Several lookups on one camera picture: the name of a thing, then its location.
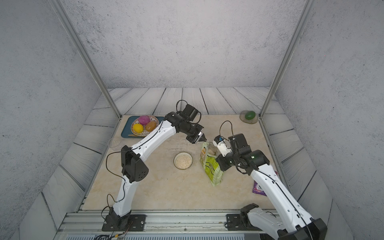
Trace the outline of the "green oats bag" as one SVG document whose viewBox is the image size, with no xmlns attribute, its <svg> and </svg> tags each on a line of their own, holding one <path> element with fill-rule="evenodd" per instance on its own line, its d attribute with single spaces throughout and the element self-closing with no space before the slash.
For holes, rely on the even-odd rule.
<svg viewBox="0 0 384 240">
<path fill-rule="evenodd" d="M 203 169 L 210 179 L 212 186 L 217 186 L 221 183 L 224 172 L 221 170 L 217 157 L 220 152 L 210 142 L 204 142 L 201 148 L 200 162 Z"/>
</svg>

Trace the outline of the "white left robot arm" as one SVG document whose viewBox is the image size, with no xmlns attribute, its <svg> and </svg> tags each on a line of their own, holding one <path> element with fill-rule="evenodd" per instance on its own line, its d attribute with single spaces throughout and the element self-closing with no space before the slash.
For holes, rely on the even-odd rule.
<svg viewBox="0 0 384 240">
<path fill-rule="evenodd" d="M 144 139 L 131 147 L 123 147 L 119 152 L 122 160 L 122 184 L 117 200 L 111 207 L 110 215 L 122 218 L 131 213 L 132 202 L 139 185 L 149 173 L 145 161 L 168 138 L 177 133 L 186 135 L 191 144 L 205 142 L 203 126 L 193 120 L 202 114 L 190 107 L 183 111 L 168 113 L 163 121 Z"/>
</svg>

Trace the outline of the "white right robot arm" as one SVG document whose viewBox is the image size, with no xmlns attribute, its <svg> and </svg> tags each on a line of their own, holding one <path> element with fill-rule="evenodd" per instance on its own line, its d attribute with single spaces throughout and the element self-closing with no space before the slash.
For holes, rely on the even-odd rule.
<svg viewBox="0 0 384 240">
<path fill-rule="evenodd" d="M 217 161 L 224 171 L 234 166 L 242 174 L 250 176 L 260 185 L 279 214 L 275 218 L 259 207 L 249 206 L 247 222 L 263 230 L 275 240 L 323 240 L 327 225 L 322 219 L 314 219 L 291 195 L 274 171 L 270 161 L 260 151 L 227 147 L 224 141 L 214 146 L 220 152 Z"/>
</svg>

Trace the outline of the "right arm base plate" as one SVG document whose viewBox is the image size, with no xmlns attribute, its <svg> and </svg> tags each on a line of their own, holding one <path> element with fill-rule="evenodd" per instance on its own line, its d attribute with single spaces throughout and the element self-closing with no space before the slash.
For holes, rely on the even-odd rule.
<svg viewBox="0 0 384 240">
<path fill-rule="evenodd" d="M 225 228 L 228 231 L 260 231 L 261 229 L 250 224 L 244 214 L 227 214 Z"/>
</svg>

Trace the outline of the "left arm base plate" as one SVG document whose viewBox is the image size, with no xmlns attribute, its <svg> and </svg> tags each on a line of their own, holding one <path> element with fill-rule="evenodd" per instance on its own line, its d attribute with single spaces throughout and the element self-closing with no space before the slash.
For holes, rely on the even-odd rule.
<svg viewBox="0 0 384 240">
<path fill-rule="evenodd" d="M 136 215 L 129 212 L 122 217 L 118 216 L 113 208 L 105 217 L 102 232 L 142 232 L 145 227 L 146 215 Z"/>
</svg>

